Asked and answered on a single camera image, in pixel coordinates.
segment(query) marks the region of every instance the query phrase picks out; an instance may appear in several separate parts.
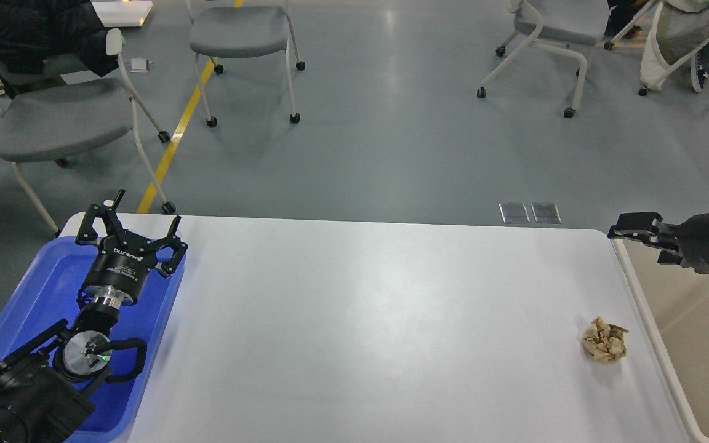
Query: shoe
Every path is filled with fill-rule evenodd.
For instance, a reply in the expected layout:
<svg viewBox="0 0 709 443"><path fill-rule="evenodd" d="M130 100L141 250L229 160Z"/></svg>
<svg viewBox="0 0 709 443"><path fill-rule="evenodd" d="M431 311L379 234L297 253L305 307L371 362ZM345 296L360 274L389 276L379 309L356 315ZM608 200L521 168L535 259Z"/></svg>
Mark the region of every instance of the shoe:
<svg viewBox="0 0 709 443"><path fill-rule="evenodd" d="M707 71L699 62L698 54L693 56L691 58L691 86L694 88L694 92L702 92L707 75Z"/></svg>

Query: blue tray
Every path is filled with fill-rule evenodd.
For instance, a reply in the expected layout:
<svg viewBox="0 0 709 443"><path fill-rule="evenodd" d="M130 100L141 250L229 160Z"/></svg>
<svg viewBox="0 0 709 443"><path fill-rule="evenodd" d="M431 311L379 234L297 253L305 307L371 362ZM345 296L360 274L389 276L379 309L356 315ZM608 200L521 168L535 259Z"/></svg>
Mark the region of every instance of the blue tray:
<svg viewBox="0 0 709 443"><path fill-rule="evenodd" d="M164 252L168 254L159 254L160 259L168 258L170 250L161 251ZM76 294L96 254L96 247L78 246L73 237L59 238L42 247L0 315L0 361L56 321L67 319L73 324L79 312ZM135 380L104 383L96 390L90 397L95 412L68 442L108 443L127 429L146 388L183 270L185 259L169 278L162 278L153 270L138 303L121 309L110 338L146 340L144 371ZM129 373L134 364L135 351L114 353L113 375Z"/></svg>

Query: chair seat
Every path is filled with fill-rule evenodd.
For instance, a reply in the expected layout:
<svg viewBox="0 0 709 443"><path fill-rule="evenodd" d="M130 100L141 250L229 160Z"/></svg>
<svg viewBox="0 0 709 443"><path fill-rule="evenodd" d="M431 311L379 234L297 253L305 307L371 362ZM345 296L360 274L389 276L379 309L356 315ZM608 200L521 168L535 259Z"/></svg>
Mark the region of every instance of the chair seat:
<svg viewBox="0 0 709 443"><path fill-rule="evenodd" d="M116 78L18 95L2 119L0 157L45 162L116 140L132 128L129 98Z"/></svg>
<svg viewBox="0 0 709 443"><path fill-rule="evenodd" d="M531 0L530 5L543 17L540 39L594 46L603 39L609 19L606 0ZM525 8L516 12L514 29L528 36L535 29Z"/></svg>
<svg viewBox="0 0 709 443"><path fill-rule="evenodd" d="M220 58L250 58L285 50L289 41L286 12L279 6L209 8L191 28L191 49Z"/></svg>
<svg viewBox="0 0 709 443"><path fill-rule="evenodd" d="M78 73L87 71L89 68L76 57L76 54L49 55L42 68L42 74L21 74L11 73L7 65L0 61L0 76L5 78L7 83L14 85L30 84L43 79L56 78L62 74Z"/></svg>

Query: yellow floor line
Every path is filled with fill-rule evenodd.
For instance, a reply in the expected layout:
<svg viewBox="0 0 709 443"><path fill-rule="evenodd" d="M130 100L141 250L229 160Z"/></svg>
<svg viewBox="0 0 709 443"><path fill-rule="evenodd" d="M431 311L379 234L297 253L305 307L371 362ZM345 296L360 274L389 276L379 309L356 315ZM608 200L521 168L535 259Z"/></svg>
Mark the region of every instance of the yellow floor line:
<svg viewBox="0 0 709 443"><path fill-rule="evenodd" d="M242 0L236 0L236 2L234 2L234 8L239 8L240 6L242 6ZM202 72L202 85L206 85L206 82L209 80L209 76L212 75L212 69L213 65L210 60L204 67L204 72ZM180 123L177 124L177 129L174 130L174 136L171 138L171 142L169 142L169 146L167 146L166 152L163 154L163 158L160 160L158 168L155 169L155 177L158 179L158 183L163 182L163 177L166 176L166 171L169 170L169 166L171 165L172 160L174 160L174 154L177 154L177 148L179 148L180 141L182 141L182 137L185 135L185 129L188 128L188 123L191 120L191 116L196 110L197 104L199 104L200 97L201 92L199 90L199 85L196 85L193 90L193 94L191 95L191 99L188 101L188 106L185 107L185 112L182 113ZM158 192L155 189L155 185L150 183L149 188L147 188L146 193L144 193L143 199L141 199L141 204L138 205L138 209L135 212L138 214L146 214L149 212L157 193Z"/></svg>

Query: crumpled paper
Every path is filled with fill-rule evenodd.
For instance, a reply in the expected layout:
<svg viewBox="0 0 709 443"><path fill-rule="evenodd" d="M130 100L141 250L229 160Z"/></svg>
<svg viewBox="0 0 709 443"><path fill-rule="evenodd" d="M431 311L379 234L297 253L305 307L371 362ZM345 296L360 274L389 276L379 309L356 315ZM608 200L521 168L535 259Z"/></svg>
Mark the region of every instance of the crumpled paper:
<svg viewBox="0 0 709 443"><path fill-rule="evenodd" d="M601 317L587 327L582 337L582 346L596 362L613 364L625 357L625 333L628 330L606 323Z"/></svg>

